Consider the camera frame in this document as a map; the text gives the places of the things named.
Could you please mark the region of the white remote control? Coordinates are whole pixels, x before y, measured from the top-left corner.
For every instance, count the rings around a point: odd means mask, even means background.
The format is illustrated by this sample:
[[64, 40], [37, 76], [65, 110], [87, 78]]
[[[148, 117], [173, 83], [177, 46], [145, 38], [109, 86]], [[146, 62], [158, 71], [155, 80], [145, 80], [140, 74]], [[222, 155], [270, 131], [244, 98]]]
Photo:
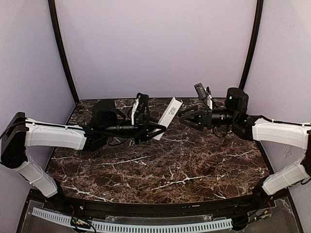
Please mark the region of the white remote control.
[[173, 97], [170, 104], [162, 114], [158, 124], [161, 126], [165, 126], [168, 128], [172, 120], [174, 119], [175, 115], [177, 114], [178, 110], [180, 109], [183, 102], [178, 100], [176, 97]]

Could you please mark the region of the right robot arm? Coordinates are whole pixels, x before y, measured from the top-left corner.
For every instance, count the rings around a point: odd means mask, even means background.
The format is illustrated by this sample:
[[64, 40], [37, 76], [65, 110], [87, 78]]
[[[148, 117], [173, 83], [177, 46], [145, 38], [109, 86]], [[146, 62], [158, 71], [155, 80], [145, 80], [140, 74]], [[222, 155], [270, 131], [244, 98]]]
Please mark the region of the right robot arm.
[[247, 141], [269, 141], [286, 144], [305, 150], [305, 155], [281, 171], [262, 178], [252, 191], [253, 209], [260, 208], [275, 193], [295, 185], [306, 184], [311, 180], [311, 125], [275, 121], [262, 115], [247, 114], [249, 96], [236, 87], [227, 90], [225, 108], [213, 107], [208, 88], [195, 85], [202, 107], [193, 106], [181, 111], [179, 121], [199, 131], [214, 130], [215, 127], [230, 126], [232, 132]]

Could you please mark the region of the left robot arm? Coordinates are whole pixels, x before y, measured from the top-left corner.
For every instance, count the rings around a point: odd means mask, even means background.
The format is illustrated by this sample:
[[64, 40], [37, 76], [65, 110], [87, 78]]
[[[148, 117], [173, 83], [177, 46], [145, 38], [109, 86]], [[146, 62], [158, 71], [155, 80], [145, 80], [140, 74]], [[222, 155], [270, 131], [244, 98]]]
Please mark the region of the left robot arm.
[[116, 108], [113, 100], [101, 100], [92, 107], [87, 125], [59, 125], [35, 121], [18, 112], [1, 137], [0, 163], [17, 171], [45, 197], [62, 194], [62, 188], [26, 152], [27, 147], [61, 147], [96, 151], [108, 138], [132, 138], [146, 142], [166, 131], [166, 126], [151, 119], [148, 101], [137, 99], [129, 119]]

